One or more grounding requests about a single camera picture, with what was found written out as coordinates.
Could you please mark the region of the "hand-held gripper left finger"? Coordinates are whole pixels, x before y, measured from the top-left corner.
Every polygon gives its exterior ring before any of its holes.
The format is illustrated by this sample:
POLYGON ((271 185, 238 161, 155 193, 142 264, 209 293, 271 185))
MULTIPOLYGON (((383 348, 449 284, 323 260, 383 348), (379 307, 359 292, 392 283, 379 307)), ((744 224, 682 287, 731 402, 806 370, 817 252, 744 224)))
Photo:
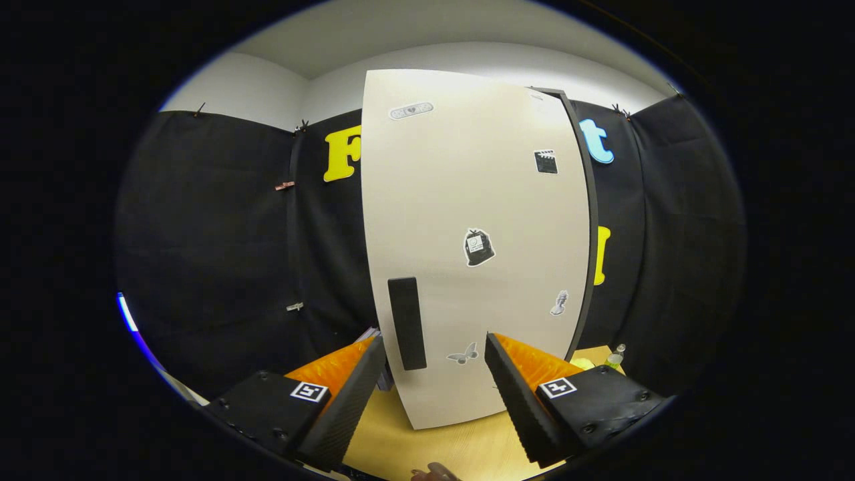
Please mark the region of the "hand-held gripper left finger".
POLYGON ((258 371, 202 413, 273 460, 332 472, 344 460, 385 363, 383 337, 369 336, 287 374, 258 371))

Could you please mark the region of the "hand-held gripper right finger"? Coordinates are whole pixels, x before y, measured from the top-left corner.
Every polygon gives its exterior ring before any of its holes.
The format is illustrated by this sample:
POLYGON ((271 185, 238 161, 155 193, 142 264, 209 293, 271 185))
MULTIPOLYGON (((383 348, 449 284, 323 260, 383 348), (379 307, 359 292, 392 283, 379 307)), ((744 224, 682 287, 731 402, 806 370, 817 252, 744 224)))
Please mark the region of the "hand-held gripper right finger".
POLYGON ((500 333, 484 359, 529 462, 568 468, 616 448, 671 405, 617 369, 581 369, 500 333))

